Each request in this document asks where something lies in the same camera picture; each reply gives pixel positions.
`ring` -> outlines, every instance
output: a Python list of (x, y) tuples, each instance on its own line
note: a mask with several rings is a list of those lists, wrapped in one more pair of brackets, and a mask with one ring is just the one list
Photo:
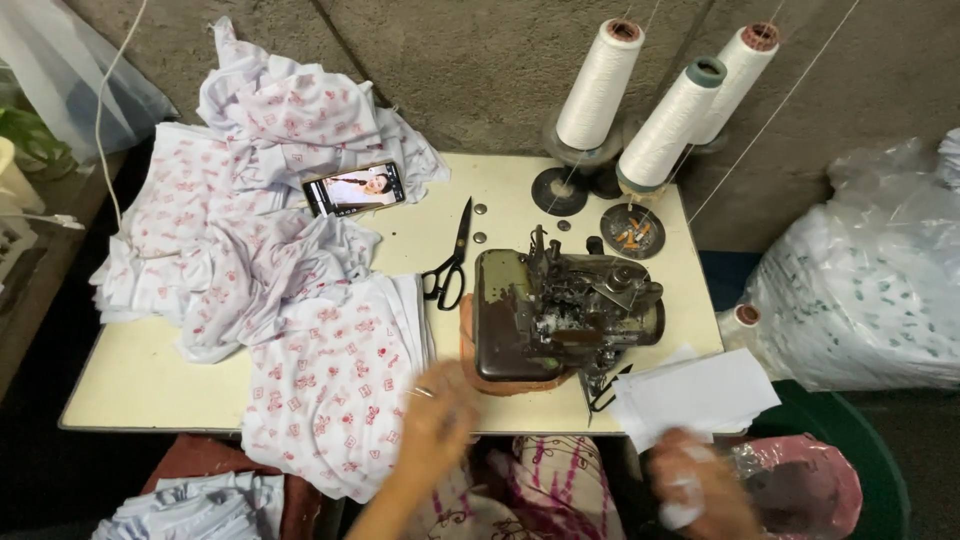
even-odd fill
[(425, 398), (436, 398), (437, 395), (430, 391), (429, 388), (424, 388), (423, 386), (414, 386), (413, 390), (407, 390), (408, 393), (414, 395), (421, 395)]

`person's hand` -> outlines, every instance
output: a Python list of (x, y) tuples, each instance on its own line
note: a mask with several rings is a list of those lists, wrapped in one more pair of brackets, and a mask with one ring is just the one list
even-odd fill
[(747, 492), (730, 465), (690, 433), (673, 429), (653, 448), (650, 471), (654, 493), (664, 503), (689, 503), (686, 490), (671, 485), (693, 476), (700, 481), (704, 511), (679, 532), (694, 540), (754, 540), (762, 538)]
[(415, 383), (434, 395), (411, 388), (403, 416), (403, 435), (392, 479), (416, 497), (425, 496), (456, 467), (476, 425), (474, 390), (464, 379), (460, 362), (439, 362)]

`phone screen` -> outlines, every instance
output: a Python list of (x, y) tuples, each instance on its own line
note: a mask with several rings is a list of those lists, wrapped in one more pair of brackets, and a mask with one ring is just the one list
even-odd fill
[(302, 183), (313, 215), (351, 215), (406, 200), (396, 163), (386, 161)]

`black scissors handle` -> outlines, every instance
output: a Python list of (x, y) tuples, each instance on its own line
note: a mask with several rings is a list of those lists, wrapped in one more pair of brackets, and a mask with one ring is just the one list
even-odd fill
[[(446, 272), (446, 276), (441, 276), (442, 272), (447, 268), (449, 268), (449, 270)], [(453, 279), (454, 274), (460, 274), (460, 292), (454, 297), (453, 302), (448, 304), (446, 302), (446, 293), (450, 290), (450, 281)], [(443, 311), (450, 311), (454, 309), (457, 304), (460, 304), (460, 297), (464, 295), (464, 284), (467, 282), (467, 277), (464, 275), (464, 269), (460, 266), (460, 260), (456, 254), (451, 255), (450, 258), (434, 270), (423, 272), (422, 276), (424, 278), (433, 276), (433, 287), (428, 291), (423, 291), (423, 300), (436, 300), (437, 308)]]

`metal disc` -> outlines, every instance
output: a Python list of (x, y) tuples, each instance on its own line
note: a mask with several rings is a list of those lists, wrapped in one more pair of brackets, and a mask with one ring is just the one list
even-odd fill
[[(663, 249), (666, 231), (663, 229), (663, 223), (652, 211), (638, 204), (633, 204), (633, 207), (633, 210), (629, 210), (628, 205), (623, 204), (607, 209), (600, 217), (600, 235), (618, 254), (643, 260), (656, 255)], [(630, 221), (631, 218), (637, 222), (639, 228), (634, 227), (633, 222)], [(628, 238), (617, 241), (617, 238), (624, 233), (633, 233), (636, 238), (647, 224), (650, 225), (650, 229), (639, 240), (635, 240), (636, 247), (624, 246)]]

